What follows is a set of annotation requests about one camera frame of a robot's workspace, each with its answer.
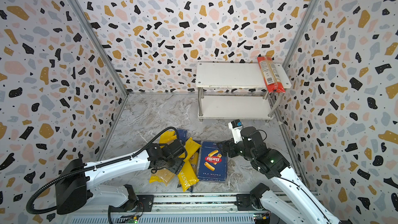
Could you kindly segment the yellow spaghetti package with barcode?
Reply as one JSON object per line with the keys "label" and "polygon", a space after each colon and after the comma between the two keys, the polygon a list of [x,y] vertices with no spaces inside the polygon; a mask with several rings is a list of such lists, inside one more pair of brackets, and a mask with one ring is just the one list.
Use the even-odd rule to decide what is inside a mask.
{"label": "yellow spaghetti package with barcode", "polygon": [[[191,159],[191,157],[194,155],[194,153],[198,151],[199,148],[200,144],[194,141],[192,138],[189,138],[185,144],[185,149],[188,153],[188,157],[185,158],[185,156],[182,155],[182,157],[184,158],[184,162],[188,162]],[[161,169],[150,177],[149,182],[164,183],[167,186],[175,176],[176,174],[170,172],[168,169]]]}

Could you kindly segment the yellow Pastatime spaghetti package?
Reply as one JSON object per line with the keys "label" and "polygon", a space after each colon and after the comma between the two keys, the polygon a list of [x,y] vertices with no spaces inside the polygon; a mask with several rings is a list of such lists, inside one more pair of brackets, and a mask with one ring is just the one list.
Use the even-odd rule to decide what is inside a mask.
{"label": "yellow Pastatime spaghetti package", "polygon": [[195,171],[189,161],[187,161],[178,174],[178,179],[183,192],[187,191],[191,186],[199,182]]}

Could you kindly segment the red spaghetti package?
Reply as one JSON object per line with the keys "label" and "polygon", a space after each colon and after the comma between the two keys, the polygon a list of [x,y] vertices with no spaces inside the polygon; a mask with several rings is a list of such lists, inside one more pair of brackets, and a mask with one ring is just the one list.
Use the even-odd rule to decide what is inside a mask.
{"label": "red spaghetti package", "polygon": [[285,93],[285,88],[271,57],[257,57],[262,76],[269,93]]}

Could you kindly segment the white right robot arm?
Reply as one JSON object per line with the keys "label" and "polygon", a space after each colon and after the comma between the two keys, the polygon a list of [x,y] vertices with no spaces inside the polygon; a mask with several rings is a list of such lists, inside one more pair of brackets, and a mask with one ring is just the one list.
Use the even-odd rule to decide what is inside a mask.
{"label": "white right robot arm", "polygon": [[305,186],[289,161],[279,151],[266,146],[261,130],[243,127],[240,120],[230,122],[229,129],[233,138],[218,143],[222,154],[229,158],[241,156],[249,161],[255,171],[277,185],[292,202],[286,203],[260,183],[250,192],[248,200],[238,203],[239,206],[266,209],[286,224],[342,223]]}

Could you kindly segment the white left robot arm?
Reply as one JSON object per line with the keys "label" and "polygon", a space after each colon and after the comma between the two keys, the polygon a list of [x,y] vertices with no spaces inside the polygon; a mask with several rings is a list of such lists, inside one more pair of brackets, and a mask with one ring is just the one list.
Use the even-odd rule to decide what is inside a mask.
{"label": "white left robot arm", "polygon": [[178,174],[188,152],[180,140],[170,144],[148,144],[136,152],[103,161],[73,160],[56,183],[56,211],[66,215],[84,206],[109,206],[111,212],[128,212],[141,206],[131,185],[102,186],[102,183],[136,171],[155,173],[168,169]]}

